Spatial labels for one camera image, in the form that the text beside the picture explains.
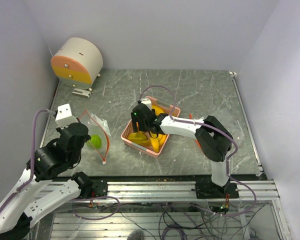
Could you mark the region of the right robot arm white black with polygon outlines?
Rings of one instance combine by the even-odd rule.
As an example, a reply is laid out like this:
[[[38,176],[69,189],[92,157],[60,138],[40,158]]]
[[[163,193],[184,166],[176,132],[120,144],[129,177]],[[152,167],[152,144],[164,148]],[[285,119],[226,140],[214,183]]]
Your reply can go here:
[[[139,102],[131,112],[133,130],[149,132],[157,137],[178,135],[197,140],[203,154],[211,161],[211,182],[197,187],[195,192],[210,198],[221,198],[228,192],[230,184],[226,155],[233,144],[232,135],[214,117],[185,119],[167,113],[156,114],[146,104]]]

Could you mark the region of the clear zip bag red zipper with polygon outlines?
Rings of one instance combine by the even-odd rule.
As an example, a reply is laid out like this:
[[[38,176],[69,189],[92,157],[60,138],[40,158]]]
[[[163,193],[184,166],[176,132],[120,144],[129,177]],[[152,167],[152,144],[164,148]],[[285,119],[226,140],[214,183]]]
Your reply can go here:
[[[99,135],[102,140],[102,147],[99,149],[88,147],[86,142],[83,152],[88,154],[89,157],[92,157],[94,161],[99,161],[103,165],[106,165],[107,156],[110,150],[111,137],[108,122],[105,119],[99,118],[88,109],[84,110],[79,120],[88,128],[88,134],[90,137],[91,135]]]

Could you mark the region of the green round toy fruit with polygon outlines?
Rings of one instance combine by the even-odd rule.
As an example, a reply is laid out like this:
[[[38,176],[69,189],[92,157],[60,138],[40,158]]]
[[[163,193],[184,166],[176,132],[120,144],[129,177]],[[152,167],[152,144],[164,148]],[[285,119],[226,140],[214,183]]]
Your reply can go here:
[[[102,147],[102,139],[99,135],[91,135],[91,139],[87,141],[86,145],[90,148],[100,149]]]

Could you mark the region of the pink plastic basket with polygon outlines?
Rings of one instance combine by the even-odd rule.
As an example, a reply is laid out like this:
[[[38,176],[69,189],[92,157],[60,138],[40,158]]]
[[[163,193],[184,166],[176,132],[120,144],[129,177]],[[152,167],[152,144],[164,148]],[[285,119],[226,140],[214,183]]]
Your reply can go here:
[[[160,156],[160,154],[162,153],[162,150],[169,138],[169,134],[166,134],[163,132],[163,130],[160,129],[160,124],[162,123],[163,120],[169,120],[170,119],[170,115],[172,115],[173,117],[178,117],[181,113],[181,109],[178,107],[173,107],[172,105],[164,105],[164,103],[160,102],[158,99],[150,97],[150,96],[146,96],[145,98],[149,98],[152,102],[152,105],[158,106],[160,108],[162,108],[165,113],[161,113],[159,116],[156,116],[155,120],[153,121],[152,125],[154,126],[154,130],[151,131],[138,131],[138,132],[142,132],[144,133],[147,138],[148,138],[148,143],[147,144],[142,144],[142,145],[138,145],[136,143],[133,143],[131,141],[129,141],[127,139],[128,135],[133,133],[133,125],[132,125],[132,118],[131,120],[128,122],[127,126],[125,127],[124,131],[121,134],[121,139],[123,140],[124,144],[126,144],[127,146],[130,146],[132,148],[135,148],[139,151],[141,151],[142,153],[145,153],[151,157],[154,158],[158,158]],[[167,135],[166,141],[165,143],[160,147],[160,151],[159,153],[154,152],[153,147],[151,145],[150,142],[150,133],[153,134],[162,134],[162,135]]]

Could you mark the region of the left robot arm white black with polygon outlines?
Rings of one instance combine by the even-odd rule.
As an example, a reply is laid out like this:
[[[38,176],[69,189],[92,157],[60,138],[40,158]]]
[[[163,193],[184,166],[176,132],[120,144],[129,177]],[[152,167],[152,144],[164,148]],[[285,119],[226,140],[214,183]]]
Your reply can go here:
[[[77,172],[52,192],[37,197],[59,174],[81,161],[82,148],[91,138],[88,128],[80,122],[57,131],[60,136],[35,151],[34,162],[27,162],[20,179],[0,203],[0,240],[21,240],[63,204],[105,193],[84,172]]]

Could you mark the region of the yellow toy mango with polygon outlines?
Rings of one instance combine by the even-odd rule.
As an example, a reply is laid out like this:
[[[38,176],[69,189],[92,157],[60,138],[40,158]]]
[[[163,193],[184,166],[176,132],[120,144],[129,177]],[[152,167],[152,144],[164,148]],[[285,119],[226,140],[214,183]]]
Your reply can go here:
[[[165,114],[165,111],[157,105],[152,105],[151,110],[155,113],[156,116],[159,116],[160,114]]]

